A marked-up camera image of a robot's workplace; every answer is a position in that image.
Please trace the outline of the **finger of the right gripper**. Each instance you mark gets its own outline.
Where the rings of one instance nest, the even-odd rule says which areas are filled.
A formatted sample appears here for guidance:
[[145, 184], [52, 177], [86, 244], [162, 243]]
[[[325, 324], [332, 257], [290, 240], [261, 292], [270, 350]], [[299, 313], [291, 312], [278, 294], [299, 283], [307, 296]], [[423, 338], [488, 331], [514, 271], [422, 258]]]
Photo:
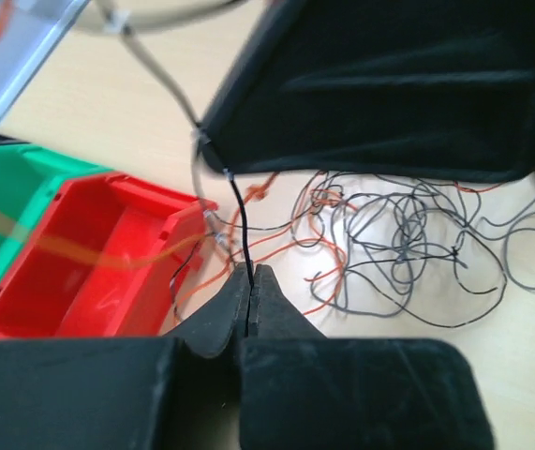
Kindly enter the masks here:
[[215, 172], [535, 174], [535, 1], [277, 1], [201, 120]]

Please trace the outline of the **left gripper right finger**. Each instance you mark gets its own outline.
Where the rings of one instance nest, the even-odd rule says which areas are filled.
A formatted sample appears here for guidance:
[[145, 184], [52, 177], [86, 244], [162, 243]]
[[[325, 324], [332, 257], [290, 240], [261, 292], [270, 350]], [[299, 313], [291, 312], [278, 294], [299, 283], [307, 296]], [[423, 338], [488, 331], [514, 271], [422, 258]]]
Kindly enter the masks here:
[[244, 449], [491, 449], [467, 359], [431, 338], [327, 338], [257, 267], [240, 346]]

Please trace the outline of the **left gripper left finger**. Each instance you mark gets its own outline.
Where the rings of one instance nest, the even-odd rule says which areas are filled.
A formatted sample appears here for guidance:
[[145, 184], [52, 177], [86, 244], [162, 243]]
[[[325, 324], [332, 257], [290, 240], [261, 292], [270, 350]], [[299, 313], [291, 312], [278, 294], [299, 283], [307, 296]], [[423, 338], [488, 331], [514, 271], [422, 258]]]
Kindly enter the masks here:
[[161, 337], [0, 340], [0, 449], [234, 449], [248, 281]]

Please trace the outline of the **red plastic bin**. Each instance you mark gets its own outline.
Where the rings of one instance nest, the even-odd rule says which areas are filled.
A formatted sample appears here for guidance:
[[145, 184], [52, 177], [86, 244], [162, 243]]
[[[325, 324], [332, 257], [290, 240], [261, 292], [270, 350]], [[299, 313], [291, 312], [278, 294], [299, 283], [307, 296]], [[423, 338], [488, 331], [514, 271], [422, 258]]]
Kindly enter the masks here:
[[0, 280], [0, 339], [156, 335], [212, 207], [122, 173], [65, 182]]

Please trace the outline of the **green plastic bin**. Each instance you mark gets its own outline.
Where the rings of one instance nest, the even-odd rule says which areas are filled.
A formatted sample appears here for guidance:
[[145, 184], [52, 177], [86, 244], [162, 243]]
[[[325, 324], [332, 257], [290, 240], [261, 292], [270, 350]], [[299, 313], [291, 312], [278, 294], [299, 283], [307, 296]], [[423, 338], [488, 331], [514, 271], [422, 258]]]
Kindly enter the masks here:
[[9, 219], [0, 228], [0, 280], [23, 245], [8, 237], [13, 227], [31, 232], [64, 182], [107, 170], [30, 143], [0, 144], [0, 213]]

